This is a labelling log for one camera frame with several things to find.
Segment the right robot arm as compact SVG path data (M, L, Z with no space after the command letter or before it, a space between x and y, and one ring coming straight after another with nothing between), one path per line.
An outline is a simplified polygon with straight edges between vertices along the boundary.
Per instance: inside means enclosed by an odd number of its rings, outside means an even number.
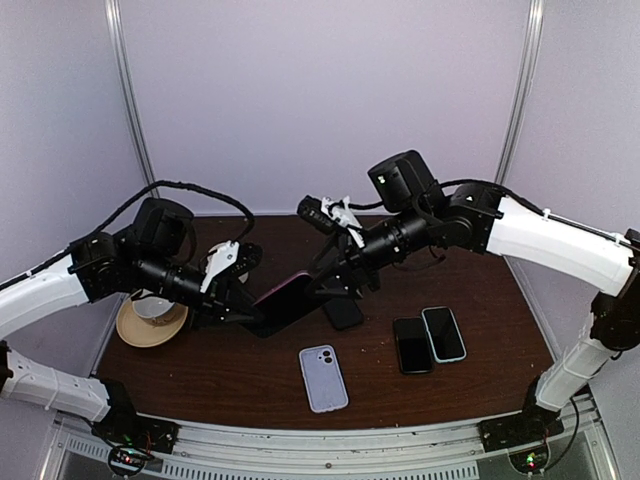
M436 180L421 155L408 150L368 172L388 218L372 227L348 199L306 197L298 215L327 240L311 263L307 292L316 298L357 298L377 290L379 273L427 247L533 262L597 289L576 343L529 387L513 419L519 440L545 431L618 352L639 343L639 234L592 228L541 209L488 181Z

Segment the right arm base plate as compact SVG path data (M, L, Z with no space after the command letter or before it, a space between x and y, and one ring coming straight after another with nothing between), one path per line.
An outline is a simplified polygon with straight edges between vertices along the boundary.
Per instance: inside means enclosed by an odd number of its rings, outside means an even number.
M542 443L549 436L563 433L564 426L557 418L549 420L517 413L483 420L478 424L478 430L484 451L493 452Z

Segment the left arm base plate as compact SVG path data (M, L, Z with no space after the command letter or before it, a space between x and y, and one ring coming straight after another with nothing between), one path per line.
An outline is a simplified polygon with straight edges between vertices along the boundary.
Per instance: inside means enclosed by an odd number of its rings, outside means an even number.
M108 416L100 422L91 422L91 428L96 436L110 444L163 454L173 452L180 429L175 422L140 415Z

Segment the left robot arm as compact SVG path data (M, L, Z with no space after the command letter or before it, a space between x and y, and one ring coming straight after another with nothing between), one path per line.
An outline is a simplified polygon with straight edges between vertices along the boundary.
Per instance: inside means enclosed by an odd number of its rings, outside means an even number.
M99 230L1 286L1 336L59 311L117 293L146 290L221 323L261 319L240 278L257 267L262 249L231 240L213 249L205 267L177 255L193 242L194 215L167 199L147 198L132 224ZM105 425L123 444L137 442L144 424L117 381L73 376L1 347L1 396Z

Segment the beige saucer plate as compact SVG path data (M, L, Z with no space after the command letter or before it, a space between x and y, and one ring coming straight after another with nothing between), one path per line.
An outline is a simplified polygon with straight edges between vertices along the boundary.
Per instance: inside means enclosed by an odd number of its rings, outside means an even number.
M139 317L132 303L126 301L116 318L116 332L126 344L136 348L152 348L175 337L186 322L188 308L182 305L170 310L171 321L164 325L153 325Z

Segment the white ceramic bowl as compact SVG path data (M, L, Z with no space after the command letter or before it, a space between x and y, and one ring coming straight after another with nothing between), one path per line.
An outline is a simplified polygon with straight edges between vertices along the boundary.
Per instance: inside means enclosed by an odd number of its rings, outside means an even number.
M146 297L132 302L134 313L152 325L170 323L175 315L174 303L159 297Z

